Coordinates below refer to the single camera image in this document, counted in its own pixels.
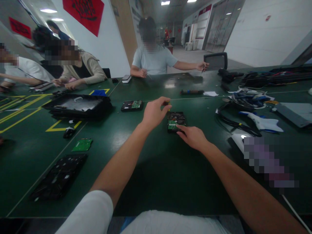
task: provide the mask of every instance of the red banner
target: red banner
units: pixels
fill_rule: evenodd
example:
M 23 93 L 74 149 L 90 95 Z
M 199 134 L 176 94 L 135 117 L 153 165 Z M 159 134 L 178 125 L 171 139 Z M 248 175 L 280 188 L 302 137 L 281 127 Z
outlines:
M 32 39 L 32 32 L 31 32 L 30 27 L 28 27 L 27 25 L 15 19 L 12 19 L 11 17 L 9 17 L 9 21 L 10 21 L 11 29 L 13 32 L 18 33 L 29 39 Z
M 101 0 L 63 0 L 63 8 L 86 29 L 98 36 L 104 9 Z

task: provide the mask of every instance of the ceiling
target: ceiling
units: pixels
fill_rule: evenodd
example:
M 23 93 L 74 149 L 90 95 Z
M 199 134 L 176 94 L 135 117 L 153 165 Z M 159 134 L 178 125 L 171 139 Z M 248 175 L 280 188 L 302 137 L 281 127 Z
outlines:
M 162 6 L 161 0 L 140 1 L 143 4 L 145 17 L 153 17 L 156 23 L 183 21 L 201 7 L 212 2 L 212 0 L 197 0 L 193 3 L 187 3 L 188 0 L 170 0 L 169 5 Z

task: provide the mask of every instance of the table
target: table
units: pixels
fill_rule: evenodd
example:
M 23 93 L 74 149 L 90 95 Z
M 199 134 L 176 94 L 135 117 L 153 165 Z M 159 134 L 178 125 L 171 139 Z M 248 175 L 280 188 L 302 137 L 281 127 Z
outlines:
M 268 71 L 272 68 L 253 68 L 254 71 L 264 69 Z M 49 101 L 50 93 L 54 90 L 31 97 L 28 97 L 31 94 L 26 88 L 17 90 L 13 96 L 25 95 L 28 97 L 26 100 L 30 102 L 17 105 L 22 107 L 23 111 L 20 113 L 0 113 L 0 134 L 10 139 L 0 149 L 0 216 L 67 217 L 91 188 L 110 158 L 142 120 L 143 111 L 121 112 L 123 101 L 143 100 L 146 103 L 160 96 L 170 97 L 173 105 L 171 111 L 183 111 L 189 126 L 201 128 L 209 141 L 285 205 L 279 191 L 270 188 L 263 175 L 256 174 L 244 162 L 238 148 L 231 145 L 228 139 L 232 134 L 216 123 L 215 110 L 223 104 L 222 98 L 229 95 L 221 89 L 220 80 L 217 71 L 209 71 L 203 73 L 203 77 L 200 77 L 200 72 L 193 72 L 191 76 L 188 73 L 179 73 L 151 76 L 146 79 L 133 78 L 128 84 L 113 84 L 109 79 L 90 85 L 86 90 L 75 93 L 89 94 L 95 89 L 107 89 L 114 109 L 101 121 L 82 121 L 76 126 L 76 135 L 71 139 L 62 138 L 62 129 L 70 124 L 56 121 L 47 110 L 40 107 Z M 230 84 L 231 91 L 237 90 L 238 85 L 239 79 Z M 284 87 L 268 87 L 265 90 L 281 102 L 312 103 L 312 96 L 307 93 L 310 87 L 311 81 L 302 81 Z M 181 96 L 181 89 L 216 91 L 219 96 Z M 268 109 L 259 111 L 259 114 L 278 119 L 279 126 L 285 131 L 282 136 L 297 136 L 307 141 L 311 138 L 309 132 L 297 129 L 285 118 L 269 112 Z M 229 111 L 227 115 L 233 120 L 239 120 L 235 111 Z M 248 119 L 246 122 L 241 118 L 240 120 L 244 124 L 252 124 Z M 263 136 L 267 139 L 277 139 L 276 135 L 270 133 L 263 133 Z M 66 196 L 58 201 L 31 201 L 29 195 L 40 181 L 41 175 L 60 157 L 70 154 L 77 140 L 81 138 L 92 138 L 94 142 L 87 152 L 89 157 L 86 163 Z M 305 149 L 303 159 L 306 166 L 312 165 L 309 155 L 311 150 Z M 300 189 L 286 190 L 285 195 L 299 214 L 310 214 L 312 186 L 307 177 L 307 167 L 296 163 L 294 158 L 297 157 L 294 153 L 293 157 L 289 156 L 284 160 L 291 166 L 295 177 L 299 178 Z M 166 120 L 163 120 L 147 138 L 137 167 L 120 197 L 114 215 L 138 215 L 142 211 L 152 209 L 183 215 L 238 213 L 209 162 L 199 152 L 186 145 L 178 135 L 168 134 Z

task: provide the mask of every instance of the hand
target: hand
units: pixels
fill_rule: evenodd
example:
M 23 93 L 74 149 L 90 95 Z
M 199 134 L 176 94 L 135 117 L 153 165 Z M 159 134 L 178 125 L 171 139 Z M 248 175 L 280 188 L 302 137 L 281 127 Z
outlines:
M 65 84 L 65 88 L 68 90 L 75 90 L 77 86 L 83 83 L 83 79 L 79 79 L 70 83 Z
M 141 70 L 139 71 L 139 77 L 141 77 L 141 78 L 146 78 L 146 76 L 147 76 L 147 70 L 141 69 Z
M 66 81 L 63 80 L 62 78 L 54 79 L 52 80 L 52 82 L 54 83 L 56 87 L 64 86 L 64 84 L 66 83 Z
M 197 127 L 186 127 L 183 125 L 177 125 L 182 132 L 177 132 L 177 134 L 193 149 L 203 152 L 207 148 L 211 147 L 211 144 L 205 137 L 202 130 Z
M 142 124 L 145 126 L 145 128 L 151 131 L 161 123 L 163 118 L 166 116 L 166 113 L 170 108 L 172 108 L 172 106 L 167 105 L 163 108 L 163 110 L 161 110 L 160 107 L 164 102 L 169 101 L 170 98 L 168 97 L 160 97 L 146 105 L 144 117 L 142 120 Z
M 209 63 L 206 63 L 206 62 L 201 62 L 196 65 L 196 69 L 199 71 L 203 71 L 203 72 L 206 71 L 208 67 L 209 67 Z

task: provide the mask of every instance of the gray floor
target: gray floor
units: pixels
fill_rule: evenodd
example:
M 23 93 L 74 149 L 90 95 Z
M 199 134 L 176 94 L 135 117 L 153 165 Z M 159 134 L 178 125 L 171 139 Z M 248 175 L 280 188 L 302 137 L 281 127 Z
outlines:
M 205 50 L 186 51 L 182 46 L 179 46 L 179 45 L 177 46 L 175 45 L 173 48 L 173 56 L 182 62 L 189 62 L 189 63 L 202 62 L 205 54 L 211 54 L 211 53 Z M 231 59 L 228 59 L 227 64 L 228 64 L 227 66 L 228 69 L 251 68 L 251 66 L 248 66 L 240 62 L 236 62 Z M 175 69 L 173 67 L 168 67 L 167 72 L 168 74 L 181 73 L 180 70 Z

